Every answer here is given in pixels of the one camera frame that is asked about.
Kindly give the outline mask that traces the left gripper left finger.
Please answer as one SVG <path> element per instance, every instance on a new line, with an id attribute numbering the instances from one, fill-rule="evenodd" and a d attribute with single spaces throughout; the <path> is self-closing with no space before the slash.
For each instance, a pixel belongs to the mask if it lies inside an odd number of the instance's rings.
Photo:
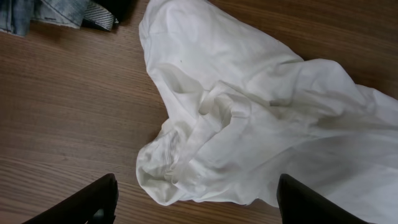
<path id="1" fill-rule="evenodd" d="M 118 196 L 118 182 L 109 173 L 24 224 L 113 224 Z"/>

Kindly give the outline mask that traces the white t-shirt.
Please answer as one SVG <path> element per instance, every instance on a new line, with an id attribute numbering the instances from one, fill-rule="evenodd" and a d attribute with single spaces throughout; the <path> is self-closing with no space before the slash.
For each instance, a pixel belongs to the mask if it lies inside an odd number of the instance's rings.
<path id="1" fill-rule="evenodd" d="M 274 206 L 286 173 L 363 220 L 397 222 L 395 99 L 208 1 L 149 2 L 139 37 L 169 116 L 136 162 L 157 203 Z"/>

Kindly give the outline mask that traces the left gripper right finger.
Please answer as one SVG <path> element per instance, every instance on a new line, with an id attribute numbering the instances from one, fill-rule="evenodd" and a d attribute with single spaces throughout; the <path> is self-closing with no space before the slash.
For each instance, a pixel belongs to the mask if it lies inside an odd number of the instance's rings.
<path id="1" fill-rule="evenodd" d="M 277 201 L 283 224 L 368 224 L 288 174 L 281 174 Z"/>

